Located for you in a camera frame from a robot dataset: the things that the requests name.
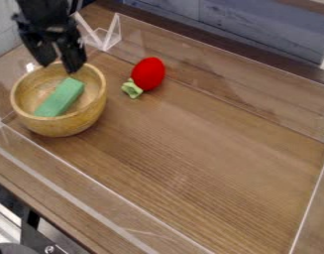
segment toy strawberry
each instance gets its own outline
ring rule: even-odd
[[[121,90],[134,99],[142,91],[153,89],[165,76],[165,66],[157,58],[146,58],[134,66],[130,78],[122,84]]]

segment green sponge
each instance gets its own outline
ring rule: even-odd
[[[82,87],[82,83],[73,78],[64,79],[54,92],[37,107],[34,115],[54,117],[64,114],[81,95]]]

